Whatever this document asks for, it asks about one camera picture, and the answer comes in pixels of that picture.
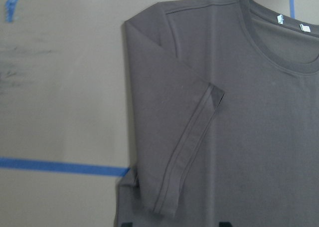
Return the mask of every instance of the shirt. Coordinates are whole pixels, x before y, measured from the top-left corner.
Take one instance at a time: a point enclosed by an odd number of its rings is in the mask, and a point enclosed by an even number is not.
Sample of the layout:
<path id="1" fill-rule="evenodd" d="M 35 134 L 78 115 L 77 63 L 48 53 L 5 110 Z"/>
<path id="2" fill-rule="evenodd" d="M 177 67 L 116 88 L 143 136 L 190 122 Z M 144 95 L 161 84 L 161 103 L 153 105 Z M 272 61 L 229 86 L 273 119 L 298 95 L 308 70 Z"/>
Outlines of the shirt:
<path id="1" fill-rule="evenodd" d="M 137 162 L 119 227 L 319 225 L 319 26 L 254 0 L 124 22 Z"/>

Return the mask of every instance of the t-shirt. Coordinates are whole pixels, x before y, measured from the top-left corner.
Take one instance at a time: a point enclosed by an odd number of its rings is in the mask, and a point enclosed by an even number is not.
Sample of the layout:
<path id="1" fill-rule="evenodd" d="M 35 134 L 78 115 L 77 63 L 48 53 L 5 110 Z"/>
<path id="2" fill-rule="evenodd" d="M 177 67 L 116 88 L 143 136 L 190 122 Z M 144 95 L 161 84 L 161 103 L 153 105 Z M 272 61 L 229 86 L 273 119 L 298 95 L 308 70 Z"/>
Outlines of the t-shirt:
<path id="1" fill-rule="evenodd" d="M 137 162 L 118 227 L 319 226 L 319 26 L 254 0 L 125 21 Z"/>

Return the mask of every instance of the gray fabric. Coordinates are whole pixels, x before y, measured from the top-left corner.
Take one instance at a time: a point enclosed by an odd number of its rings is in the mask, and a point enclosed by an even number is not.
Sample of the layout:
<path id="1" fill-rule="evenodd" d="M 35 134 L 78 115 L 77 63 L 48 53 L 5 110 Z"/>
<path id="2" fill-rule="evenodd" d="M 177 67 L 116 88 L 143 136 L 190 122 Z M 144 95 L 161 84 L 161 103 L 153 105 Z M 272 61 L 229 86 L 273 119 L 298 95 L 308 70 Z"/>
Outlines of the gray fabric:
<path id="1" fill-rule="evenodd" d="M 137 163 L 118 227 L 317 227 L 319 26 L 253 0 L 157 2 L 124 22 Z"/>

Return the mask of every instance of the blue tape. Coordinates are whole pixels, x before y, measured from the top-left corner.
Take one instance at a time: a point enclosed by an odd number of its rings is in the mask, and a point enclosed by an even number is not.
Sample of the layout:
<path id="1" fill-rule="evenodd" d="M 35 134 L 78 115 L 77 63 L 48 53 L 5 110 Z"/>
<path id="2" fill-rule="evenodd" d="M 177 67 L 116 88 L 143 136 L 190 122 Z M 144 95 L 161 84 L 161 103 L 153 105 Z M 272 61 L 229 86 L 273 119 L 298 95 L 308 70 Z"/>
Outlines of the blue tape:
<path id="1" fill-rule="evenodd" d="M 5 2 L 5 8 L 6 8 L 6 21 L 12 22 L 13 20 L 13 14 L 16 7 L 16 3 L 18 0 L 7 0 Z"/>
<path id="2" fill-rule="evenodd" d="M 290 17 L 295 18 L 295 0 L 289 0 L 290 3 Z"/>
<path id="3" fill-rule="evenodd" d="M 123 167 L 26 160 L 6 157 L 0 157 L 0 168 L 102 176 L 124 176 L 130 169 Z"/>

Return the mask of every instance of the blue tape strip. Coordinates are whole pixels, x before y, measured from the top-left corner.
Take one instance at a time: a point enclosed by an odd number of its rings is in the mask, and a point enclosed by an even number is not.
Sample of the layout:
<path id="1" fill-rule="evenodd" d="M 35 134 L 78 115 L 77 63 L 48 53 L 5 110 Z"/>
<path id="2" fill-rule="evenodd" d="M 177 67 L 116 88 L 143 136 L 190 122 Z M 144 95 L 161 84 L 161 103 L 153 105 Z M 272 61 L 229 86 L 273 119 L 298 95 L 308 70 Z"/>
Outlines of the blue tape strip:
<path id="1" fill-rule="evenodd" d="M 7 0 L 5 2 L 5 8 L 6 8 L 6 21 L 12 22 L 13 20 L 13 14 L 15 10 L 15 6 L 18 0 Z"/>
<path id="2" fill-rule="evenodd" d="M 130 169 L 123 167 L 26 160 L 6 157 L 0 157 L 0 168 L 102 176 L 124 176 Z"/>
<path id="3" fill-rule="evenodd" d="M 295 0 L 289 0 L 290 3 L 290 17 L 295 18 Z"/>

